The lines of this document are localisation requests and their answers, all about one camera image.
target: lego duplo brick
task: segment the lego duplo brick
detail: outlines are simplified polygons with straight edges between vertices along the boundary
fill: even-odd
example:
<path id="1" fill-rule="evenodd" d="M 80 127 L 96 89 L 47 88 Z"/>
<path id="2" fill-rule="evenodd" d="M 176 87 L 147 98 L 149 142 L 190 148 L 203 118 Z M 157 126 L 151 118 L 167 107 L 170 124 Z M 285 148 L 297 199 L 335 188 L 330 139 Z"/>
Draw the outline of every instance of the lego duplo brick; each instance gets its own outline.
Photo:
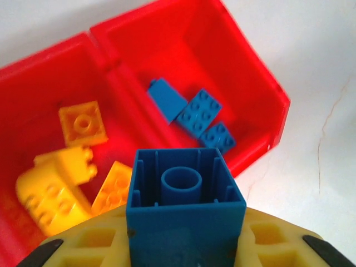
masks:
<path id="1" fill-rule="evenodd" d="M 212 123 L 222 106 L 202 89 L 177 117 L 177 122 L 195 138 Z"/>
<path id="2" fill-rule="evenodd" d="M 153 80 L 148 90 L 149 95 L 162 114 L 171 123 L 186 107 L 188 102 L 163 78 Z"/>
<path id="3" fill-rule="evenodd" d="M 96 165 L 90 163 L 92 159 L 91 149 L 76 146 L 37 155 L 33 162 L 35 165 L 40 165 L 45 161 L 53 160 L 57 163 L 60 172 L 65 174 L 62 177 L 67 179 L 68 184 L 81 185 L 91 181 L 97 174 Z"/>
<path id="4" fill-rule="evenodd" d="M 95 215 L 126 204 L 132 168 L 115 161 L 91 207 Z"/>
<path id="5" fill-rule="evenodd" d="M 132 267 L 233 266 L 245 209 L 217 149 L 138 150 L 126 208 Z"/>
<path id="6" fill-rule="evenodd" d="M 227 153 L 236 145 L 236 141 L 224 123 L 220 122 L 208 129 L 199 138 L 205 147 L 216 147 L 222 154 Z"/>
<path id="7" fill-rule="evenodd" d="M 62 107 L 58 113 L 67 146 L 92 146 L 107 141 L 97 101 Z"/>
<path id="8" fill-rule="evenodd" d="M 58 234 L 92 217 L 90 204 L 79 187 L 68 183 L 58 163 L 47 160 L 20 175 L 19 201 L 47 236 Z"/>

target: yellow lego brick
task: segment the yellow lego brick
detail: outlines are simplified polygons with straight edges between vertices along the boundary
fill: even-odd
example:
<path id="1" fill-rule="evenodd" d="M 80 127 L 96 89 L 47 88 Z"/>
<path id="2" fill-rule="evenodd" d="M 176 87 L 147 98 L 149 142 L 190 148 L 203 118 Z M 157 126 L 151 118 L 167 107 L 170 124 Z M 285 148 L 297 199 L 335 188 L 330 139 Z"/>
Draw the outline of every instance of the yellow lego brick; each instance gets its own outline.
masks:
<path id="1" fill-rule="evenodd" d="M 19 201 L 47 236 L 92 217 L 84 194 L 66 183 L 69 179 L 60 169 L 58 162 L 47 160 L 22 174 L 16 182 Z"/>
<path id="2" fill-rule="evenodd" d="M 43 267 L 131 267 L 125 217 L 126 206 L 85 221 L 48 238 L 63 244 Z"/>
<path id="3" fill-rule="evenodd" d="M 101 214 L 126 204 L 132 168 L 115 161 L 92 205 L 94 214 Z"/>
<path id="4" fill-rule="evenodd" d="M 80 185 L 89 182 L 97 174 L 96 166 L 88 165 L 92 159 L 93 152 L 90 149 L 77 146 L 38 155 L 34 158 L 34 164 L 38 165 L 47 160 L 54 160 L 57 162 L 60 172 L 65 174 L 63 177 L 69 179 L 69 184 Z"/>
<path id="5" fill-rule="evenodd" d="M 247 208 L 234 267 L 328 267 L 303 235 L 321 239 L 309 230 Z"/>
<path id="6" fill-rule="evenodd" d="M 67 146 L 92 146 L 107 141 L 97 101 L 62 107 L 59 116 Z"/>

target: red plastic box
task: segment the red plastic box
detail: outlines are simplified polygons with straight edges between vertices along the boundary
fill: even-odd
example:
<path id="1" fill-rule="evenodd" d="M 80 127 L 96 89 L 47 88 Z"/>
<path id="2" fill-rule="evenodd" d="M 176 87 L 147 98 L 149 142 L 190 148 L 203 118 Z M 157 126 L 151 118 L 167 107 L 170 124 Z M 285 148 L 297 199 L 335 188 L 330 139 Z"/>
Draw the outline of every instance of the red plastic box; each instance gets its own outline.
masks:
<path id="1" fill-rule="evenodd" d="M 58 109 L 97 100 L 109 142 L 93 147 L 93 201 L 114 160 L 138 148 L 198 146 L 168 125 L 146 91 L 165 78 L 187 100 L 205 88 L 222 105 L 239 174 L 280 140 L 290 101 L 218 0 L 167 0 L 121 15 L 0 70 L 0 266 L 15 266 L 45 237 L 14 185 L 33 158 L 65 146 Z"/>

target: yellow curved brick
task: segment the yellow curved brick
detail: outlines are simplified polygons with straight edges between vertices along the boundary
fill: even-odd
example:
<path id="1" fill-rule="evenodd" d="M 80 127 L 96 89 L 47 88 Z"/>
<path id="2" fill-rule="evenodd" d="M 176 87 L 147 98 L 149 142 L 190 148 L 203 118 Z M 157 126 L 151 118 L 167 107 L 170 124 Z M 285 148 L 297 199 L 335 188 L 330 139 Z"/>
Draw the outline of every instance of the yellow curved brick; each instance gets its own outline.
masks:
<path id="1" fill-rule="evenodd" d="M 82 191 L 66 181 L 70 178 L 55 160 L 38 163 L 16 182 L 19 201 L 47 235 L 56 235 L 92 217 Z"/>
<path id="2" fill-rule="evenodd" d="M 94 214 L 101 214 L 126 204 L 131 175 L 132 168 L 118 161 L 113 163 L 93 202 Z"/>
<path id="3" fill-rule="evenodd" d="M 97 101 L 62 107 L 58 114 L 67 146 L 92 146 L 107 141 Z"/>
<path id="4" fill-rule="evenodd" d="M 63 174 L 69 184 L 74 186 L 89 182 L 96 176 L 96 166 L 88 165 L 92 159 L 92 150 L 77 146 L 38 155 L 34 158 L 34 164 L 38 165 L 47 160 L 56 161 L 59 172 Z"/>

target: blue lego brick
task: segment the blue lego brick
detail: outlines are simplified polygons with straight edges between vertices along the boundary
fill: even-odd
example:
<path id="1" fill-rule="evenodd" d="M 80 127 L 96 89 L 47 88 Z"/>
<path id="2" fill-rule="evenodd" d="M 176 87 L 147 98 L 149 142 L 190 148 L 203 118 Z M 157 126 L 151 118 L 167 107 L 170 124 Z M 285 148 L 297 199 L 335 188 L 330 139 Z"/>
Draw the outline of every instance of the blue lego brick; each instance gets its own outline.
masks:
<path id="1" fill-rule="evenodd" d="M 205 147 L 218 148 L 222 154 L 236 146 L 236 141 L 222 122 L 204 132 L 199 140 Z"/>
<path id="2" fill-rule="evenodd" d="M 233 267 L 245 210 L 218 149 L 138 150 L 126 206 L 131 266 Z"/>
<path id="3" fill-rule="evenodd" d="M 170 86 L 164 79 L 151 82 L 148 93 L 155 101 L 157 107 L 171 123 L 186 107 L 188 102 Z"/>
<path id="4" fill-rule="evenodd" d="M 217 116 L 222 106 L 202 89 L 177 117 L 177 122 L 199 138 Z"/>

